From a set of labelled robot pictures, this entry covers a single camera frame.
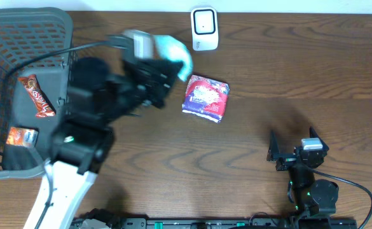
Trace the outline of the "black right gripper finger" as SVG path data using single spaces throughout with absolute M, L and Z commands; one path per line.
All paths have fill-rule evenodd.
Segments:
M 322 144 L 323 147 L 327 147 L 327 144 L 322 140 L 322 138 L 316 133 L 315 129 L 313 127 L 309 128 L 309 136 L 311 138 L 318 138 L 320 143 Z
M 277 142 L 277 138 L 275 136 L 275 132 L 271 131 L 270 132 L 270 145 L 268 149 L 268 154 L 269 155 L 278 155 L 280 153 L 279 145 Z

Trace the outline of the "orange brown chocolate bar wrapper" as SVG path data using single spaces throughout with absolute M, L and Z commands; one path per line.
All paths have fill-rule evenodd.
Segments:
M 26 89 L 29 97 L 32 99 L 37 109 L 37 113 L 35 115 L 36 118 L 47 118 L 56 115 L 54 110 L 44 98 L 35 74 L 31 74 L 28 77 L 19 77 L 18 81 L 21 82 L 23 87 Z

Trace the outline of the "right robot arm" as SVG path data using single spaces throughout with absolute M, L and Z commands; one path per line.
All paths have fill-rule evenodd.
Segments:
M 270 134 L 270 145 L 266 160 L 275 162 L 277 171 L 289 173 L 287 195 L 296 206 L 296 213 L 289 217 L 292 228 L 310 227 L 315 220 L 328 221 L 336 212 L 339 187 L 326 179 L 316 180 L 314 169 L 324 163 L 329 147 L 313 128 L 309 137 L 292 153 L 283 153 L 277 142 L 275 132 Z

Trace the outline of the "small orange snack pack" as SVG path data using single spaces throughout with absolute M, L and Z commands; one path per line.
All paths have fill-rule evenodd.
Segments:
M 8 132 L 6 144 L 33 148 L 35 147 L 38 134 L 39 132 L 34 129 L 11 127 Z

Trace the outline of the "red purple snack bag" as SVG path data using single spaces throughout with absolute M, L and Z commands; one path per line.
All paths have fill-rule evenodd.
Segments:
M 186 87 L 182 112 L 219 123 L 225 113 L 229 92 L 227 83 L 192 75 Z

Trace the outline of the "teal snack packet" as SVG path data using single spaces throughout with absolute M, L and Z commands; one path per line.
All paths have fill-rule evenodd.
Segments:
M 154 35 L 153 37 L 156 51 L 161 58 L 183 64 L 177 76 L 181 81 L 186 81 L 193 72 L 193 60 L 186 45 L 169 35 Z

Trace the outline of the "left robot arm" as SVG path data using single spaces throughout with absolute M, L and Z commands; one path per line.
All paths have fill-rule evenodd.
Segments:
M 50 137 L 38 196 L 25 228 L 69 228 L 114 143 L 110 123 L 141 105 L 162 108 L 183 62 L 126 60 L 125 74 L 113 74 L 102 59 L 73 64 L 63 117 Z

